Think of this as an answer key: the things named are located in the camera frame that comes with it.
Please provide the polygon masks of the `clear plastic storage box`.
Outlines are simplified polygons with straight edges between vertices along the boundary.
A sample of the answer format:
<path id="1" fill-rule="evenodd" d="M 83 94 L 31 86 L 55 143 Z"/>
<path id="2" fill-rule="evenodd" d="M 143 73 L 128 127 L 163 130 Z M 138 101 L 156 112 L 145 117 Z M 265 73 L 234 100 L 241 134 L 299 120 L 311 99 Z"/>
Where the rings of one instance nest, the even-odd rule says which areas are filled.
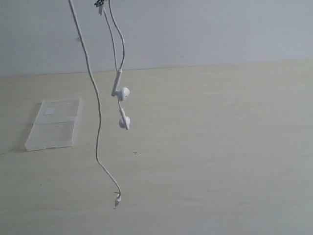
<path id="1" fill-rule="evenodd" d="M 43 100 L 25 143 L 26 150 L 74 146 L 81 104 L 80 97 Z"/>

